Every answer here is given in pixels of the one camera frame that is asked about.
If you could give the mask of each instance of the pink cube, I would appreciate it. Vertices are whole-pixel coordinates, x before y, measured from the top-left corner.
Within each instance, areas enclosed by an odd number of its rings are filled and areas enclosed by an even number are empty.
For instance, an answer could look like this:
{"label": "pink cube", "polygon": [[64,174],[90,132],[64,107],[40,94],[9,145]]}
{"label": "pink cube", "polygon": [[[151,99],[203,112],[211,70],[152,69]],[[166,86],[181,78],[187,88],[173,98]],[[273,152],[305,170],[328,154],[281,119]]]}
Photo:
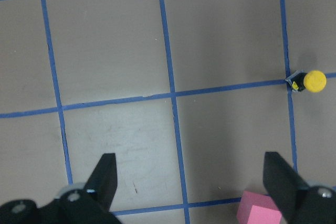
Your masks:
{"label": "pink cube", "polygon": [[237,219],[240,224],[279,224],[281,212],[271,197],[244,191]]}

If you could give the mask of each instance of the yellow object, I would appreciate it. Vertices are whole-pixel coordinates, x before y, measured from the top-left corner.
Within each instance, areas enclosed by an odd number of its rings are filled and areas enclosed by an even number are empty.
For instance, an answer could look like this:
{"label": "yellow object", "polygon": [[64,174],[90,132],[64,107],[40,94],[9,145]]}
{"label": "yellow object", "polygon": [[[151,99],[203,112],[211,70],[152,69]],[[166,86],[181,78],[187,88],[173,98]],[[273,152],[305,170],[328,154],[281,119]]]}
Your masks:
{"label": "yellow object", "polygon": [[299,90],[299,86],[296,84],[296,82],[293,82],[293,84],[292,84],[292,88],[293,88],[294,90]]}
{"label": "yellow object", "polygon": [[310,92],[317,93],[324,89],[327,84],[327,78],[319,70],[313,70],[306,74],[303,79],[303,85]]}

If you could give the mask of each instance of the floor tile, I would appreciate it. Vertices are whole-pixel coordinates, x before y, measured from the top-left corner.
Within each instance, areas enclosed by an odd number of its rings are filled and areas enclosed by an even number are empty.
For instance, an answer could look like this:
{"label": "floor tile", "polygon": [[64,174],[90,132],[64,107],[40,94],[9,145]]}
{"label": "floor tile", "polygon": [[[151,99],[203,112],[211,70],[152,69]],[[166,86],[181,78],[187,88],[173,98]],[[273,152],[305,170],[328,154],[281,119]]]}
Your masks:
{"label": "floor tile", "polygon": [[282,79],[279,0],[165,0],[176,90]]}
{"label": "floor tile", "polygon": [[103,153],[116,153],[113,211],[182,203],[170,100],[66,111],[65,119],[75,182]]}
{"label": "floor tile", "polygon": [[0,132],[0,205],[52,201],[68,185],[58,114],[0,119]]}
{"label": "floor tile", "polygon": [[189,202],[265,193],[265,151],[291,162],[285,86],[178,98]]}
{"label": "floor tile", "polygon": [[56,106],[40,0],[0,2],[0,113]]}
{"label": "floor tile", "polygon": [[190,224],[239,224],[238,207],[239,203],[190,208]]}
{"label": "floor tile", "polygon": [[290,65],[335,72],[336,0],[286,0]]}
{"label": "floor tile", "polygon": [[117,218],[123,224],[185,224],[183,209],[122,215]]}
{"label": "floor tile", "polygon": [[336,80],[328,79],[321,93],[295,93],[298,171],[304,179],[336,186]]}
{"label": "floor tile", "polygon": [[159,0],[47,0],[64,104],[169,92]]}

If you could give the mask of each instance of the round metal bolt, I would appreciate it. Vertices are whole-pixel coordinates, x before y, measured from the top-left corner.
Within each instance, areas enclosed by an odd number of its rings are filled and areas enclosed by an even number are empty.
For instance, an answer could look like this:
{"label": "round metal bolt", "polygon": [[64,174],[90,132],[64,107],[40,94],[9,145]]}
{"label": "round metal bolt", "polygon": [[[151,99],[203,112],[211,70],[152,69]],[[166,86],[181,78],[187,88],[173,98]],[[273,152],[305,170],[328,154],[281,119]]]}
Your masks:
{"label": "round metal bolt", "polygon": [[12,208],[12,213],[18,214],[26,209],[26,205],[23,204],[22,202],[15,207]]}
{"label": "round metal bolt", "polygon": [[79,198],[80,198],[79,193],[77,191],[75,191],[74,193],[72,193],[68,196],[68,201],[74,202],[74,201],[78,200]]}
{"label": "round metal bolt", "polygon": [[331,198],[332,197],[331,190],[329,190],[327,188],[320,187],[317,192],[323,198]]}

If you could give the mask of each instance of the black and yellow object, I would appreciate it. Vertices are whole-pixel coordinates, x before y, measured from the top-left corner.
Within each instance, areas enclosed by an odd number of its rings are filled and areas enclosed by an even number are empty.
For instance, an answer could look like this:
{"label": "black and yellow object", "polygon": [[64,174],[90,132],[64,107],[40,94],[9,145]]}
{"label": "black and yellow object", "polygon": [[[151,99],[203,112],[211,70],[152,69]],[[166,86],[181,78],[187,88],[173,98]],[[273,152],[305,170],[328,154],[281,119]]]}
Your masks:
{"label": "black and yellow object", "polygon": [[290,84],[295,91],[307,89],[310,92],[317,93],[322,91],[327,84],[325,74],[319,70],[312,70],[308,73],[301,72],[290,78]]}

